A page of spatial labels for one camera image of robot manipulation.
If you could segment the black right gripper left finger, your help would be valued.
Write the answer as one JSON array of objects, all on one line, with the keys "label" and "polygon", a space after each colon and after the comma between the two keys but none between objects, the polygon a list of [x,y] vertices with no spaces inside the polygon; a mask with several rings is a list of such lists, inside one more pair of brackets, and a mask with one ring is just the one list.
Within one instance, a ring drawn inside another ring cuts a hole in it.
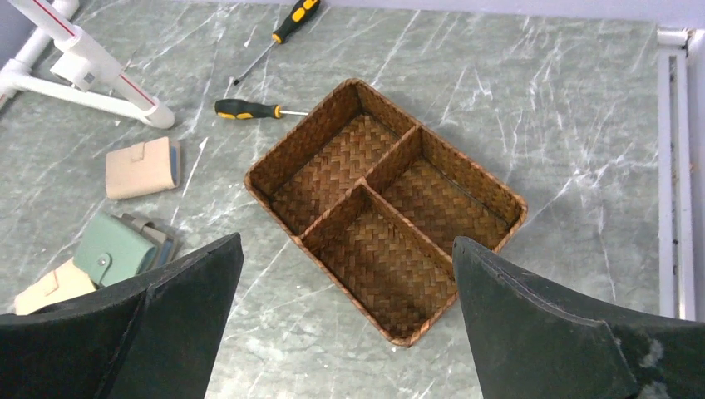
[{"label": "black right gripper left finger", "polygon": [[243,262],[230,234],[94,293],[2,315],[2,397],[203,397]]}]

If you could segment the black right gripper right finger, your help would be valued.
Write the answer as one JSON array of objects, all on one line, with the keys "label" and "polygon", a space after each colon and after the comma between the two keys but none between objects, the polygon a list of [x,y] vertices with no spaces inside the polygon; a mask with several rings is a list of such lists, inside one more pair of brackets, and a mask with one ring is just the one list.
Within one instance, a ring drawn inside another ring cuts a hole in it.
[{"label": "black right gripper right finger", "polygon": [[484,397],[703,397],[702,323],[592,298],[467,237],[452,262]]}]

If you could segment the green card holder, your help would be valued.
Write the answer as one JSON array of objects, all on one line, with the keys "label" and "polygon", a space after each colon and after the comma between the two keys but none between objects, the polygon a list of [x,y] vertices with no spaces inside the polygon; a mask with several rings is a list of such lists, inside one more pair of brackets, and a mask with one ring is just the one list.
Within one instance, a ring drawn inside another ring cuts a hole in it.
[{"label": "green card holder", "polygon": [[96,214],[86,226],[73,263],[100,287],[136,276],[151,264],[156,246],[119,219]]}]

